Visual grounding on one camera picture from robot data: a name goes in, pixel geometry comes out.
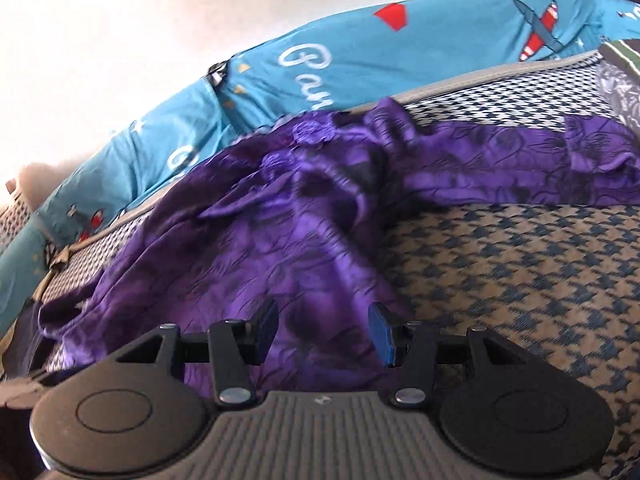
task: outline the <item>purple satin cloth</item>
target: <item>purple satin cloth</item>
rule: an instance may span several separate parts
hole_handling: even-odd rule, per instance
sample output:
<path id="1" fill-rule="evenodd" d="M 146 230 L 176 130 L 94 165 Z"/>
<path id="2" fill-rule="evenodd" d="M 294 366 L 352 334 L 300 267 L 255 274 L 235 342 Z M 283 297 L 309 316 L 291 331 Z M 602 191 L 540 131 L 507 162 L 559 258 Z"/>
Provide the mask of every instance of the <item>purple satin cloth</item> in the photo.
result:
<path id="1" fill-rule="evenodd" d="M 412 314 L 373 263 L 388 224 L 434 204 L 640 203 L 636 136 L 600 117 L 565 125 L 421 129 L 391 99 L 363 116 L 305 114 L 194 168 L 103 273 L 43 306 L 41 329 L 67 365 L 85 364 L 162 323 L 248 318 L 269 296 L 280 329 L 252 370 L 261 390 L 376 387 L 390 375 L 367 309 Z M 186 382 L 210 389 L 201 365 Z"/>

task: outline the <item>blue pillow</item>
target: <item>blue pillow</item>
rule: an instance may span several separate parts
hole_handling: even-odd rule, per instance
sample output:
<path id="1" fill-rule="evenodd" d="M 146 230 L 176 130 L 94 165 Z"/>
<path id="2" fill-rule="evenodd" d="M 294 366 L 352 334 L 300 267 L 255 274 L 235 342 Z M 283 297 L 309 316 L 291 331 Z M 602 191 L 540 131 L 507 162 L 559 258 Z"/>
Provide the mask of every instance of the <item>blue pillow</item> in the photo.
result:
<path id="1" fill-rule="evenodd" d="M 217 86 L 240 133 L 284 114 L 343 110 L 505 63 L 640 38 L 626 0 L 409 0 L 351 10 L 236 54 Z"/>
<path id="2" fill-rule="evenodd" d="M 237 136 L 200 79 L 112 137 L 34 216 L 57 247 L 83 240 Z"/>
<path id="3" fill-rule="evenodd" d="M 0 256 L 0 337 L 9 330 L 47 273 L 44 249 L 47 241 L 30 218 Z"/>

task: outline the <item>houndstooth cushion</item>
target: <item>houndstooth cushion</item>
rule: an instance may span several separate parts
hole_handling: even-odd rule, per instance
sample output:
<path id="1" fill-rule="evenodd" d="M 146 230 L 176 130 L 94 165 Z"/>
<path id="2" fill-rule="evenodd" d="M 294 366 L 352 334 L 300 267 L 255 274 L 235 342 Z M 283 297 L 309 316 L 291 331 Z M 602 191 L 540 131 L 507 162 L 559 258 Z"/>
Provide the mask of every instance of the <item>houndstooth cushion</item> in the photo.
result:
<path id="1" fill-rule="evenodd" d="M 408 105 L 420 124 L 465 120 L 564 130 L 565 114 L 613 118 L 600 56 Z M 594 388 L 616 427 L 600 470 L 640 456 L 640 208 L 462 206 L 386 235 L 382 268 L 419 319 L 486 324 Z"/>
<path id="2" fill-rule="evenodd" d="M 150 214 L 151 211 L 148 211 L 134 218 L 104 238 L 73 254 L 66 269 L 59 272 L 53 280 L 51 280 L 51 283 L 49 283 L 49 286 L 42 296 L 42 302 L 46 303 L 47 301 L 59 298 L 63 294 L 88 282 L 96 272 L 108 265 Z M 47 359 L 45 368 L 47 370 L 60 370 L 63 361 L 64 349 L 61 345 L 57 344 L 55 350 Z"/>
<path id="3" fill-rule="evenodd" d="M 0 255 L 17 237 L 20 230 L 31 217 L 31 211 L 20 192 L 3 210 L 0 210 Z"/>
<path id="4" fill-rule="evenodd" d="M 421 126 L 459 120 L 563 131 L 567 114 L 614 117 L 595 85 L 601 59 L 594 53 L 569 67 L 482 84 L 406 108 Z"/>

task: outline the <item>metal pin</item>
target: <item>metal pin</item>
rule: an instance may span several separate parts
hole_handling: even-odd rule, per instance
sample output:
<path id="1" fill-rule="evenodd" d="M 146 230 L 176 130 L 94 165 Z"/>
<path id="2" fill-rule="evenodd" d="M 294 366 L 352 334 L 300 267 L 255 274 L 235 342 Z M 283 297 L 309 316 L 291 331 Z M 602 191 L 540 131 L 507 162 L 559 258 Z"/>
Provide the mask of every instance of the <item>metal pin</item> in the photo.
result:
<path id="1" fill-rule="evenodd" d="M 396 402 L 399 404 L 420 404 L 427 398 L 427 394 L 419 388 L 402 388 L 396 391 Z"/>
<path id="2" fill-rule="evenodd" d="M 219 398 L 225 404 L 242 404 L 251 399 L 251 392 L 246 388 L 227 388 L 220 392 Z"/>

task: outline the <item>grey ribbed surface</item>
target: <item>grey ribbed surface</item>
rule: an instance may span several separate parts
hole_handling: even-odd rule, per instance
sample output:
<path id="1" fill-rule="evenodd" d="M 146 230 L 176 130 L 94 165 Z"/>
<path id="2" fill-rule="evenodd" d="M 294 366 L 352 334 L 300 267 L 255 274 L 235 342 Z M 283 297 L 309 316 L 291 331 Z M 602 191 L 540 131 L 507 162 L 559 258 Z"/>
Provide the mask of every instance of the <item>grey ribbed surface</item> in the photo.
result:
<path id="1" fill-rule="evenodd" d="M 322 403 L 317 399 L 330 397 Z M 272 392 L 222 415 L 198 449 L 162 480 L 491 480 L 444 444 L 429 419 L 378 394 Z M 597 479 L 592 472 L 575 479 Z"/>

